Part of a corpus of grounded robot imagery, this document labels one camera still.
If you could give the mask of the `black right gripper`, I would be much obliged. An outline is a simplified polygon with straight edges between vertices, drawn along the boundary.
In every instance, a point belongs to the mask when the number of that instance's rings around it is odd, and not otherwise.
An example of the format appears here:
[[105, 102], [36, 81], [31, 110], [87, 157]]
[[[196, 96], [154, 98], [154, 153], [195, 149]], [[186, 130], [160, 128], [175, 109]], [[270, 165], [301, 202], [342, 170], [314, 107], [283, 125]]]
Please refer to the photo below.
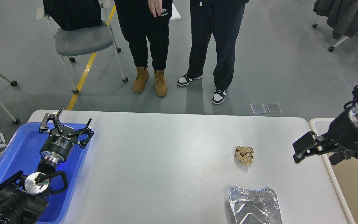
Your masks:
[[309, 131], [293, 143], [293, 159], [296, 164], [309, 156], [333, 152], [329, 157], [335, 166], [345, 159], [358, 159], [358, 108], [342, 112], [335, 118], [322, 136]]

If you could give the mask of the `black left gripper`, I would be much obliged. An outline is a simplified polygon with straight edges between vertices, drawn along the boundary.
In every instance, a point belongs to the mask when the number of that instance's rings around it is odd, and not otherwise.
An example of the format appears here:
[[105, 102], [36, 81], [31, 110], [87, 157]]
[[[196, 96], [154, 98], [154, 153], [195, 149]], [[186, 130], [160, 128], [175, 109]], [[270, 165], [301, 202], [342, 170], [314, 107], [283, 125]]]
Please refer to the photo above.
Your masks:
[[90, 127], [92, 119], [89, 119], [85, 127], [81, 129], [63, 126], [59, 119], [63, 110], [64, 106], [56, 113], [46, 113], [39, 126], [39, 133], [48, 133], [49, 127], [47, 123], [52, 121], [54, 124], [55, 128], [50, 131], [39, 153], [42, 159], [47, 160], [47, 157], [51, 158], [52, 162], [56, 164], [67, 161], [74, 145], [85, 149], [95, 133]]

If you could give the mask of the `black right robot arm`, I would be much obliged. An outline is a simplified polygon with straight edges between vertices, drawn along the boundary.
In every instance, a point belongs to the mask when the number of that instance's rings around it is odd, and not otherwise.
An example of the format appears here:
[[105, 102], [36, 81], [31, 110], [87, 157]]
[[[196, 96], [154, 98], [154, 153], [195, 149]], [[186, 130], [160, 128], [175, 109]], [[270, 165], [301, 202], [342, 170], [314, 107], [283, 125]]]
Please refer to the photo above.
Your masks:
[[358, 159], [358, 85], [352, 94], [353, 100], [344, 104], [344, 111], [330, 123], [326, 133], [318, 136], [309, 131], [293, 143], [295, 163], [327, 153], [331, 153], [329, 161], [333, 166], [345, 159]]

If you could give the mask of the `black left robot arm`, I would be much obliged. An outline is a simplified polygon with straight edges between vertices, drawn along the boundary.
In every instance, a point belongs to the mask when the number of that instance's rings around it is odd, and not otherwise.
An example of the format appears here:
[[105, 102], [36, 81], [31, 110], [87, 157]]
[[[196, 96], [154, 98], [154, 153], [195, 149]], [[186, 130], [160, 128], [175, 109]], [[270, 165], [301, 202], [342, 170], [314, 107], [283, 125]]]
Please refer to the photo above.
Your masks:
[[94, 135], [86, 125], [62, 124], [64, 108], [20, 128], [0, 160], [0, 224], [57, 223], [68, 210], [76, 178]]

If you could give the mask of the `bystander hand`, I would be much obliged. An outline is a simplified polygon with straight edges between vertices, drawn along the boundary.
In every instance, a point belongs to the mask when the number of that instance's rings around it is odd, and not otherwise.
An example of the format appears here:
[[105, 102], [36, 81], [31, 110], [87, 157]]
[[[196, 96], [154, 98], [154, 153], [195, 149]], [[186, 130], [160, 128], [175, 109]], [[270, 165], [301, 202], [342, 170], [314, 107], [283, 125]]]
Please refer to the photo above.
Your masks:
[[148, 0], [148, 7], [153, 17], [160, 16], [163, 12], [163, 0]]

